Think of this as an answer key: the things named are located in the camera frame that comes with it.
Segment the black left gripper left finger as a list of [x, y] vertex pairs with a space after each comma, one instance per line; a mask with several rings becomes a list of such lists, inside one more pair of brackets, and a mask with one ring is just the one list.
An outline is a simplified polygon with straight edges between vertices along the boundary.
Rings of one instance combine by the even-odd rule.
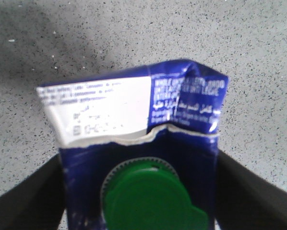
[[58, 155], [0, 196], [0, 230], [57, 230], [66, 208]]

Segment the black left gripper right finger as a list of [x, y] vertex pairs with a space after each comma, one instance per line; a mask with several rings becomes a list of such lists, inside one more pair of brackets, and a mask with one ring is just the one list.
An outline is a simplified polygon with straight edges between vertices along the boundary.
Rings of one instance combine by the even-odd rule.
[[223, 151], [217, 161], [215, 218], [222, 230], [287, 230], [287, 192]]

